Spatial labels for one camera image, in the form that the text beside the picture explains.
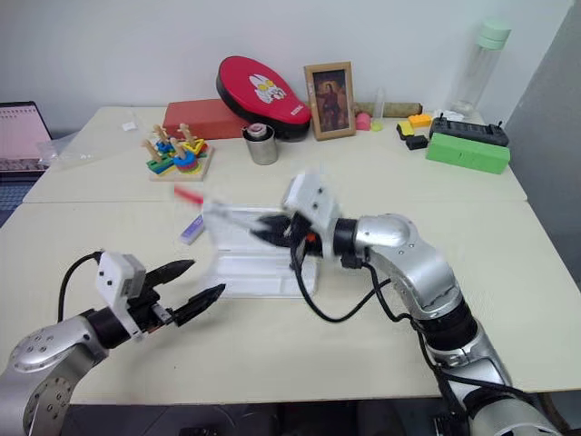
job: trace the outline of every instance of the picture frame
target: picture frame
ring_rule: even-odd
[[[304,67],[317,141],[355,134],[351,62]]]

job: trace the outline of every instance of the floor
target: floor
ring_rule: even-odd
[[[9,207],[0,208],[0,227],[14,209],[14,199]],[[554,392],[552,398],[571,428],[581,428],[581,391]],[[207,406],[73,405],[63,436],[178,436],[180,429],[195,427],[212,429],[220,436],[423,435],[435,434],[432,417],[444,411],[443,401],[433,398]]]

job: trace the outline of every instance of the wooden stick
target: wooden stick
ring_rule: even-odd
[[[148,139],[144,139],[142,141],[142,147],[145,147],[147,149],[149,154],[152,156],[153,161],[157,162],[158,164],[162,161],[162,157],[159,154],[157,154],[157,150],[155,150],[155,147],[153,147],[151,141],[149,141]]]
[[[170,143],[170,141],[168,140],[167,134],[165,133],[165,130],[163,130],[163,128],[159,124],[153,125],[153,131],[157,133],[157,135],[160,137],[160,141],[162,143],[164,143],[164,144]]]
[[[181,144],[178,144],[178,140],[175,138],[170,139],[170,142],[172,143],[173,149],[175,150],[175,153],[180,157],[180,159],[185,159],[185,151],[183,150],[183,147]]]
[[[185,140],[193,147],[193,143],[196,139],[198,139],[198,137],[192,136],[192,132],[190,132],[190,126],[188,124],[181,123],[178,132],[182,132]]]

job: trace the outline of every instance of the gray wall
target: gray wall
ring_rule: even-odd
[[[581,2],[507,124],[511,167],[565,265],[581,281]]]

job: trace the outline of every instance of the wooden base board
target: wooden base board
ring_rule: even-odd
[[[198,168],[196,168],[193,173],[180,173],[178,169],[174,166],[168,172],[158,175],[152,173],[149,175],[149,180],[154,182],[199,182],[202,181],[208,172],[208,167],[214,156],[214,147],[208,145],[206,150],[207,157],[201,157],[198,162],[200,163]]]

